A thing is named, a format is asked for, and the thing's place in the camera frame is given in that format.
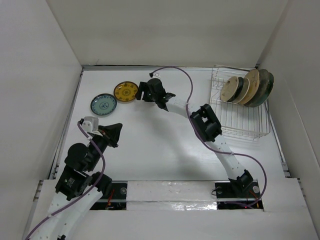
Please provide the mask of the cream plate with dark patch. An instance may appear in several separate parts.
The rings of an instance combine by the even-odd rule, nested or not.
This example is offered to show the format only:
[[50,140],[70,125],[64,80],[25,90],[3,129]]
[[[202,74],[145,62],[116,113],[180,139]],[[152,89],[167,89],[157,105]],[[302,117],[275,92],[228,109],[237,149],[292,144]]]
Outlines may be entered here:
[[247,77],[244,77],[243,78],[243,87],[242,87],[242,90],[241,90],[241,92],[237,98],[237,101],[236,101],[237,104],[240,104],[241,101],[246,97],[249,89],[250,89],[250,80]]

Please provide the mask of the black glossy small plate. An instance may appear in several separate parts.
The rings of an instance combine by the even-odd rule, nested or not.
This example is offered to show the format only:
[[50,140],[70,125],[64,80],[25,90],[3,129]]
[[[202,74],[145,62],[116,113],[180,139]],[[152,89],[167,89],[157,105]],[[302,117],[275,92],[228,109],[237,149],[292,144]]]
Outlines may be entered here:
[[240,93],[243,89],[243,86],[244,86],[244,79],[242,77],[238,77],[238,87],[237,87],[236,92],[233,96],[232,103],[234,103],[236,98],[240,95]]

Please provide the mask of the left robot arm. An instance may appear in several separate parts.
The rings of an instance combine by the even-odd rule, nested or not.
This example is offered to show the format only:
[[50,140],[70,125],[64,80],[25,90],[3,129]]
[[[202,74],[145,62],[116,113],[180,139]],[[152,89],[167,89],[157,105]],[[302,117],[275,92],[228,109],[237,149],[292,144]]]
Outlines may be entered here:
[[77,127],[89,143],[68,149],[46,217],[30,230],[27,240],[70,240],[97,200],[113,195],[112,179],[104,174],[104,151],[118,147],[122,123],[89,126],[83,118]]

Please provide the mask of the beige bird branch plate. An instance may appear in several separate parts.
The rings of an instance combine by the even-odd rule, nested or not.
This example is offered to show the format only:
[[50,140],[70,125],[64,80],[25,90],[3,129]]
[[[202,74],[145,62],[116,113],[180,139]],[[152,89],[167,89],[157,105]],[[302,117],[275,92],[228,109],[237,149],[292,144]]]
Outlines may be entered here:
[[243,105],[247,105],[255,96],[259,89],[260,85],[260,74],[257,69],[253,69],[249,71],[246,75],[245,78],[249,80],[249,89],[248,92],[243,100]]

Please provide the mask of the yellow patterned small plate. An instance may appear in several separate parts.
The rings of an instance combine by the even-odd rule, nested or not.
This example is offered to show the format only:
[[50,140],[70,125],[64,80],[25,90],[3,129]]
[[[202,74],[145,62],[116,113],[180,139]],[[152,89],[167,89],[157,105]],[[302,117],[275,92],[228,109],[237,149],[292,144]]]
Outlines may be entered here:
[[122,103],[132,102],[136,99],[138,85],[131,81],[120,82],[113,90],[113,95],[117,101]]

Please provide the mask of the blue white patterned plate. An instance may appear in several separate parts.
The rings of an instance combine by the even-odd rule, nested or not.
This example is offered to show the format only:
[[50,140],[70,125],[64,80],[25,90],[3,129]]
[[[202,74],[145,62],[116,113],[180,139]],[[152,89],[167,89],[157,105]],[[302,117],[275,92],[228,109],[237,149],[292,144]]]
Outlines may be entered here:
[[90,110],[98,116],[107,116],[117,107],[117,99],[109,94],[102,93],[95,96],[90,103]]

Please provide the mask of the light green floral plate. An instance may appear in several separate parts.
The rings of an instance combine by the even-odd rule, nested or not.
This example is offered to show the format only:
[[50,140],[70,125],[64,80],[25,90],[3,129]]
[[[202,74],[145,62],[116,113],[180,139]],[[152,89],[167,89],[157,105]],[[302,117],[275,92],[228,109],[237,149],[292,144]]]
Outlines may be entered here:
[[263,103],[266,102],[267,99],[269,98],[274,87],[274,82],[275,82],[274,75],[271,72],[268,72],[268,81],[267,81],[266,89],[263,94]]

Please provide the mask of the cream floral small plate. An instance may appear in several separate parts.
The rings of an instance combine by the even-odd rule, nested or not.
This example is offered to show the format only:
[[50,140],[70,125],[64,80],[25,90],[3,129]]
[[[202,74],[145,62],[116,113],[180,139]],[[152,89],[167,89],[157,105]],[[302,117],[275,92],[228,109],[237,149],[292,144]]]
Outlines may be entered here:
[[237,92],[239,86],[239,78],[232,76],[223,85],[220,91],[220,99],[224,102],[231,100]]

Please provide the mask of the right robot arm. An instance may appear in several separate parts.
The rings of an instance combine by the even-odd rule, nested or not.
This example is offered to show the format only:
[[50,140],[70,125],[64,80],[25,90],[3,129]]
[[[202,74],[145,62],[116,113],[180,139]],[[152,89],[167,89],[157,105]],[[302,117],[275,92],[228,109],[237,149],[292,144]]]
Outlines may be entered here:
[[215,152],[223,165],[232,193],[238,198],[249,191],[253,177],[227,145],[221,123],[210,105],[194,106],[177,98],[175,94],[166,92],[158,78],[140,82],[135,97],[137,100],[154,102],[160,109],[187,118],[197,137]]

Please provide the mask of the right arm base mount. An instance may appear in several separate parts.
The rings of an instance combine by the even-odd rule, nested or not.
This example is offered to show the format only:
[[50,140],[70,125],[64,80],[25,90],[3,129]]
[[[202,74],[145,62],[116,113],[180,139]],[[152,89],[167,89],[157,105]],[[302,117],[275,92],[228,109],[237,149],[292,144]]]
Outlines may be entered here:
[[214,190],[218,200],[253,201],[261,196],[260,188],[256,181],[251,183],[244,191],[233,189],[229,181],[218,181],[215,182]]

